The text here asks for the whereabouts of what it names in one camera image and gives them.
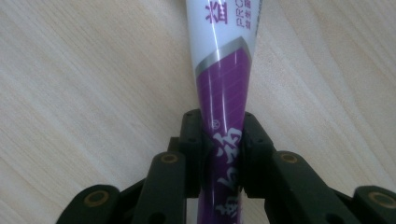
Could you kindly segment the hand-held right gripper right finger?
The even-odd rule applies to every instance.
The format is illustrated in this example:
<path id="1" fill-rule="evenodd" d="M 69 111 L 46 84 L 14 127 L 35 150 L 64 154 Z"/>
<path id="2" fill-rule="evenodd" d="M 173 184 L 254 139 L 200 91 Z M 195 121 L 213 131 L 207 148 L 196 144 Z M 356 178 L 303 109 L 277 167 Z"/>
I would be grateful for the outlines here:
<path id="1" fill-rule="evenodd" d="M 270 187 L 269 164 L 274 143 L 251 113 L 245 114 L 242 137 L 241 185 L 249 198 L 265 199 Z"/>

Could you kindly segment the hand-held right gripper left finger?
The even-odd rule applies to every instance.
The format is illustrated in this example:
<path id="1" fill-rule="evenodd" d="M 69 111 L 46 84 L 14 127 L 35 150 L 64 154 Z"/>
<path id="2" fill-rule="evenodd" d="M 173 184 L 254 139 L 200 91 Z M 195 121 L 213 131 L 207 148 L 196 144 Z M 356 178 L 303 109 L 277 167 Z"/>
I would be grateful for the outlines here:
<path id="1" fill-rule="evenodd" d="M 203 131 L 200 109 L 193 109 L 183 115 L 179 137 L 172 137 L 168 151 L 185 156 L 185 196 L 197 198 L 205 183 L 205 161 L 213 144 Z"/>

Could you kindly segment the purple and white toothpaste tube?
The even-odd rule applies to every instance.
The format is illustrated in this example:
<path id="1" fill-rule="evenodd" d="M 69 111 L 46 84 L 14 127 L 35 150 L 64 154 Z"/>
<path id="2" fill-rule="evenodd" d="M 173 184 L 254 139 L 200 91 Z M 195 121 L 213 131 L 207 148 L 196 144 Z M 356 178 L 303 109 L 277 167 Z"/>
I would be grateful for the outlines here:
<path id="1" fill-rule="evenodd" d="M 263 0 L 187 0 L 204 158 L 197 224 L 241 224 L 239 164 Z"/>

